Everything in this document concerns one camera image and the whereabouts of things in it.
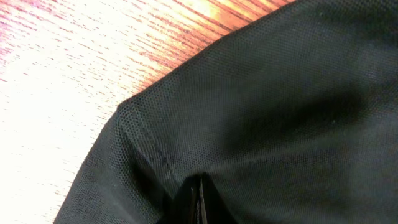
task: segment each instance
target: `black pointed object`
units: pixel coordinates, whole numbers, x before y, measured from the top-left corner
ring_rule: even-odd
[[[235,224],[208,174],[188,177],[157,224]]]

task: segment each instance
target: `dark gray fabric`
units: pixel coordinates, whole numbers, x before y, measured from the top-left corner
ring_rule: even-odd
[[[398,1],[298,1],[122,103],[55,223],[155,223],[202,172],[239,223],[398,223],[397,161]]]

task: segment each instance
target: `wooden surface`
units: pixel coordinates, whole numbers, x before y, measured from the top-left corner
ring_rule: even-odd
[[[52,223],[122,100],[289,1],[0,0],[0,222]]]

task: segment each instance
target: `tabletop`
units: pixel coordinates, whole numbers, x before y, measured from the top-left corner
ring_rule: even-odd
[[[1,223],[52,223],[104,123],[293,0],[0,0]]]

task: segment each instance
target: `brown wood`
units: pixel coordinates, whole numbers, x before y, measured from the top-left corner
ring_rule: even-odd
[[[52,223],[120,102],[291,1],[0,0],[0,222]]]

